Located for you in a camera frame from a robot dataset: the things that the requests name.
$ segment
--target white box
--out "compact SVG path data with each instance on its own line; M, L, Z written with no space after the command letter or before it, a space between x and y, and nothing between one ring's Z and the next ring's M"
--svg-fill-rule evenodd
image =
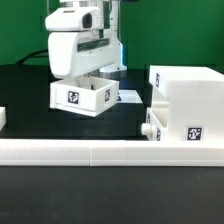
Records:
M97 116L117 103L119 82L76 77L51 83L50 107Z
M0 131L4 127L5 123L6 123L5 108L0 107Z
M151 66L143 134L157 141L223 141L224 76L205 67Z

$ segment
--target white block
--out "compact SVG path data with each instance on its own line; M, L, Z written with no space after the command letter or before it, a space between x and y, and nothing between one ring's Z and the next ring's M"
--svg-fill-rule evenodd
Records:
M6 124L5 108L0 107L0 131Z
M85 141L0 140L0 165L89 166Z
M118 88L119 82L96 77L57 81L51 84L50 107L95 117L117 103Z
M125 141L99 141L91 146L90 166L126 166Z
M91 147L90 166L224 166L224 142L105 142Z
M118 103L142 103L136 90L119 90Z
M222 141L224 76L204 67L151 66L146 123L157 141Z

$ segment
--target white plastic box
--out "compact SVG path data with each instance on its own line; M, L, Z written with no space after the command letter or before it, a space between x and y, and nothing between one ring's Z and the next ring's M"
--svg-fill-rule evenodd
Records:
M5 108L0 107L0 131L4 127L5 123L6 123Z
M51 83L50 108L97 116L117 103L119 82L76 77Z
M205 67L151 66L142 133L157 141L223 141L224 76Z

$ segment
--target black tabletop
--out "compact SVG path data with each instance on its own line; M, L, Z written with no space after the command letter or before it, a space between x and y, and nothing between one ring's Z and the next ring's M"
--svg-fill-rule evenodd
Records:
M120 87L143 104L119 104L96 118L50 110L45 66L0 67L1 138L145 140L150 104L144 71ZM224 170L205 167L0 167L2 224L223 224Z
M7 109L0 138L145 139L140 129L151 94L145 71L120 78L120 88L137 90L142 104L117 104L97 117L50 109L52 81L47 66L0 66L0 106Z

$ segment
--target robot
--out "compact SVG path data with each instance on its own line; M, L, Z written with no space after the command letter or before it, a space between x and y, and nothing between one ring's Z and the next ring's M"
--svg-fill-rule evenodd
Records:
M119 82L96 71L126 70L118 40L118 1L60 0L63 7L46 18L53 75L50 107L97 116L117 103Z

